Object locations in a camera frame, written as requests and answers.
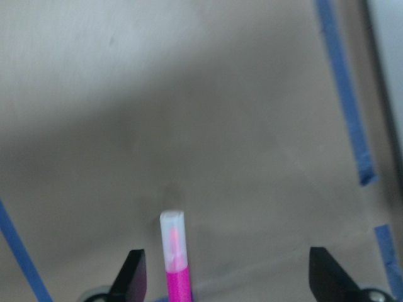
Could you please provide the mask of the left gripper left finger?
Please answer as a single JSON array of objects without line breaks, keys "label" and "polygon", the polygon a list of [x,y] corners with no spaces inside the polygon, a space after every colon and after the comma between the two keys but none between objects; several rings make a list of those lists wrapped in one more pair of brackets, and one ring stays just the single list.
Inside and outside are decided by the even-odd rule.
[{"label": "left gripper left finger", "polygon": [[131,250],[113,282],[106,300],[143,302],[147,292],[145,250]]}]

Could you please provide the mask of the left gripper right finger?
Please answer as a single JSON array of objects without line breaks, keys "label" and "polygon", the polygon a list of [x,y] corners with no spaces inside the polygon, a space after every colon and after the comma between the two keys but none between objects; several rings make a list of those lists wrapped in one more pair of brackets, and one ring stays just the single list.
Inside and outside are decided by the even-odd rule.
[{"label": "left gripper right finger", "polygon": [[310,248],[309,288],[316,301],[367,301],[364,292],[324,247]]}]

